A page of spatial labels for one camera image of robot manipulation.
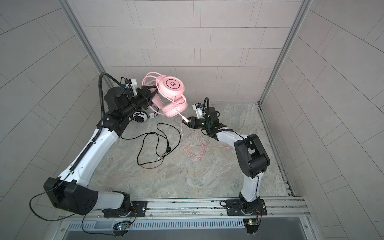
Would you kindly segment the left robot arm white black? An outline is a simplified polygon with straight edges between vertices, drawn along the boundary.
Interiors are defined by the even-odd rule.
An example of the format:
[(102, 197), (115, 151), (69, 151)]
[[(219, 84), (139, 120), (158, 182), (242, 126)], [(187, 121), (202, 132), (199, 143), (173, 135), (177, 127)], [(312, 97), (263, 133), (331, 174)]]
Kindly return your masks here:
[(57, 178), (48, 178), (44, 183), (53, 207), (74, 214), (86, 215), (101, 210), (106, 217), (124, 217), (131, 213), (130, 195), (124, 192), (98, 192), (88, 188), (91, 177), (108, 149), (117, 141), (128, 126), (135, 112), (152, 104), (157, 93), (154, 86), (137, 89), (137, 94), (128, 98), (123, 87), (108, 90), (104, 111), (92, 138), (77, 158)]

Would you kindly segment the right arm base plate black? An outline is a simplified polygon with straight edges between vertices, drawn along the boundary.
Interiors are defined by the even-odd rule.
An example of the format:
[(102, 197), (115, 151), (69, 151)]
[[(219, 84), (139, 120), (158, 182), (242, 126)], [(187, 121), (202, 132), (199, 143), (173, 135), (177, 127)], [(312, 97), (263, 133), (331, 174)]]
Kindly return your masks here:
[(228, 216), (266, 216), (268, 214), (265, 201), (260, 198), (250, 203), (242, 199), (224, 200), (220, 205), (227, 210)]

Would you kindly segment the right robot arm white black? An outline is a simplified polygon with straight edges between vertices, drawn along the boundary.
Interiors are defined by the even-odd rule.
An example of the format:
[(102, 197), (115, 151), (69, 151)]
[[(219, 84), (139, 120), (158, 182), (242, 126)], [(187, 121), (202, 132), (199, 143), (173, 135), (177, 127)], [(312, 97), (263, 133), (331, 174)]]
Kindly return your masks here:
[(183, 124), (191, 129), (206, 131), (206, 135), (233, 147), (239, 167), (244, 174), (244, 182), (239, 195), (239, 207), (243, 215), (267, 215), (264, 200), (259, 190), (262, 178), (271, 161), (256, 134), (241, 135), (220, 123), (219, 113), (213, 107), (196, 110), (195, 117), (183, 118)]

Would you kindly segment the pink headphones with cable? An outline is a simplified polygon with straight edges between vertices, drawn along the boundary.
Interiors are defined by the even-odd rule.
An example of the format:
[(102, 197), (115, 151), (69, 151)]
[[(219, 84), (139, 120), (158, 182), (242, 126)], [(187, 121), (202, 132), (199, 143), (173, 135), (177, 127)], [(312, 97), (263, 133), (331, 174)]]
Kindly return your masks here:
[[(150, 72), (144, 77), (142, 87), (156, 87), (157, 94), (152, 99), (152, 103), (161, 110), (160, 115), (165, 115), (168, 118), (176, 115), (185, 117), (183, 111), (187, 109), (188, 103), (184, 96), (185, 85), (181, 80)], [(231, 130), (219, 123), (220, 114), (210, 106), (209, 98), (205, 98), (202, 104), (203, 118), (207, 120), (207, 127), (201, 130), (205, 130), (207, 136), (228, 144), (226, 149), (233, 147), (234, 141), (230, 139)]]

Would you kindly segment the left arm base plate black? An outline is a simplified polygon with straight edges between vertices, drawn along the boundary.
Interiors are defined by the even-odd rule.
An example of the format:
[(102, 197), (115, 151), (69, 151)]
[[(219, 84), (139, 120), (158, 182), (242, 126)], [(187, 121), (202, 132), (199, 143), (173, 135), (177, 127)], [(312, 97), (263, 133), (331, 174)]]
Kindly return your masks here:
[(104, 218), (144, 217), (147, 210), (147, 201), (124, 201), (118, 209), (104, 209)]

